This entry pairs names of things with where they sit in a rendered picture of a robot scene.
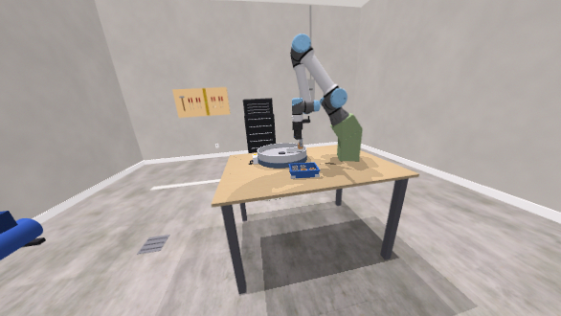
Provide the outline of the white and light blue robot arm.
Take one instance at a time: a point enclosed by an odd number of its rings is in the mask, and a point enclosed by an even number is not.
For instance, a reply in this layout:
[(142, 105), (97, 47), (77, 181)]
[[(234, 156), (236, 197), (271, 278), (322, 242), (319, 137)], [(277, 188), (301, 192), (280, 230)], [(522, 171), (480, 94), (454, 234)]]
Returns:
[[(306, 34), (295, 36), (291, 47), (291, 61), (296, 72), (300, 91), (300, 98), (292, 100), (292, 115), (310, 114), (320, 110), (322, 106), (327, 113), (332, 126), (345, 120), (349, 114), (342, 106), (348, 99), (348, 94), (337, 84), (334, 84), (318, 59), (314, 56), (311, 40)], [(305, 68), (318, 83), (324, 96), (320, 101), (310, 98)], [(321, 105), (320, 105), (321, 104)], [(344, 110), (344, 111), (343, 111)], [(345, 114), (345, 113), (346, 114)]]

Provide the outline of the blue crate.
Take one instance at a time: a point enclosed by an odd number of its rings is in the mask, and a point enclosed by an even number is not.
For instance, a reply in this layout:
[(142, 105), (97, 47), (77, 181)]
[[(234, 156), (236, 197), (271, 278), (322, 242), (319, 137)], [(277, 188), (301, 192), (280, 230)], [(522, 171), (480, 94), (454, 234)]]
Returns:
[[(301, 170), (301, 165), (305, 165), (305, 168), (307, 170)], [(292, 171), (292, 166), (298, 166), (298, 170)], [(314, 168), (314, 169), (309, 170), (311, 168)], [(320, 169), (315, 164), (315, 162), (289, 164), (289, 171), (290, 171), (291, 179), (308, 178), (308, 177), (320, 177), (320, 173), (319, 173)]]

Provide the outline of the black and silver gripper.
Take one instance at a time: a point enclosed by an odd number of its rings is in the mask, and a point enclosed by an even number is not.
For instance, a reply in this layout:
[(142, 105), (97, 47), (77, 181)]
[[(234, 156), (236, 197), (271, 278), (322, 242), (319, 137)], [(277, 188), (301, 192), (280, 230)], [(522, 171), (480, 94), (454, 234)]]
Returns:
[(294, 130), (294, 138), (300, 140), (300, 147), (303, 146), (302, 130), (303, 124), (310, 123), (309, 116), (308, 119), (303, 119), (303, 115), (292, 115), (292, 129)]

